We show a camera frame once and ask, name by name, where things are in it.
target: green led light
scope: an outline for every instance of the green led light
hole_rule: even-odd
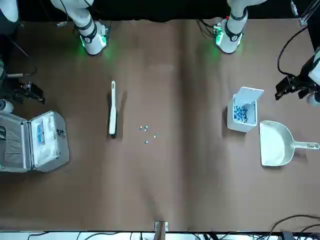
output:
[[[215,37],[215,44],[216,44],[216,45],[220,46],[223,36],[224,36],[224,33],[221,32],[220,34],[218,34],[218,35]]]
[[[83,41],[81,36],[80,36],[80,39],[81,39],[81,42],[82,42],[82,46],[85,47],[85,43],[84,43],[84,41]]]
[[[102,46],[107,45],[107,39],[106,39],[105,36],[98,35],[98,38],[99,38],[100,43],[101,43]]]

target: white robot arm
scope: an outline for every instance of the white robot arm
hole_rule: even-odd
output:
[[[233,53],[240,44],[245,24],[248,20],[248,6],[262,4],[267,0],[227,0],[231,8],[228,19],[217,24],[221,32],[215,44],[225,53]]]
[[[98,21],[93,21],[88,4],[94,0],[51,0],[53,6],[65,12],[73,20],[79,31],[83,46],[89,55],[97,55],[107,45],[108,29]]]
[[[18,25],[17,0],[0,0],[0,35],[10,35]]]

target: white dustpan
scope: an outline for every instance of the white dustpan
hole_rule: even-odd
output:
[[[262,121],[259,125],[261,163],[263,166],[283,166],[294,156],[295,149],[320,148],[316,142],[298,142],[292,137],[290,130],[275,121]]]

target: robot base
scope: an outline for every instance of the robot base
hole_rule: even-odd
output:
[[[108,28],[103,24],[98,21],[94,22],[94,24],[96,25],[97,31],[91,42],[86,42],[85,37],[80,36],[85,51],[91,56],[98,55],[107,46],[107,35],[109,34]]]
[[[218,27],[222,27],[221,33],[216,36],[215,45],[220,48],[226,54],[232,54],[236,51],[237,47],[241,42],[241,38],[243,34],[238,38],[237,41],[231,41],[229,36],[226,34],[226,24],[227,19],[223,19],[221,22],[217,24]]]

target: dustpan handle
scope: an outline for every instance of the dustpan handle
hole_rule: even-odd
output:
[[[292,143],[292,146],[294,148],[299,148],[299,149],[320,149],[320,145],[316,142],[302,142],[302,141],[294,141]]]

